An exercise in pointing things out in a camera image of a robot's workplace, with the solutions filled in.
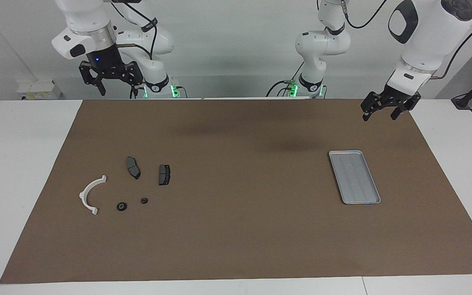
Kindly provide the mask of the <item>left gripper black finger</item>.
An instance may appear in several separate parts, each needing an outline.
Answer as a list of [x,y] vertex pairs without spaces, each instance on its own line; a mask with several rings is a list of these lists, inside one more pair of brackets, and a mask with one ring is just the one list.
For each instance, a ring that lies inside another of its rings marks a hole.
[[395,109],[391,113],[391,119],[396,120],[401,114],[409,110],[409,100],[398,101]]
[[362,120],[367,122],[372,114],[380,108],[380,97],[379,95],[367,95],[361,103],[361,109],[363,112]]

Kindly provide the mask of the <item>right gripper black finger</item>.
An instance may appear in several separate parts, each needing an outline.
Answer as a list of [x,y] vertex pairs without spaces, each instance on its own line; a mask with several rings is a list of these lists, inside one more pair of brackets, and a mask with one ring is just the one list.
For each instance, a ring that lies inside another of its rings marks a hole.
[[133,70],[129,70],[128,74],[128,84],[130,85],[129,98],[137,98],[139,93],[139,87],[143,83],[143,76],[138,74]]
[[100,95],[105,96],[106,89],[103,86],[101,75],[94,77],[90,73],[81,73],[81,76],[85,84],[95,86],[98,89]]

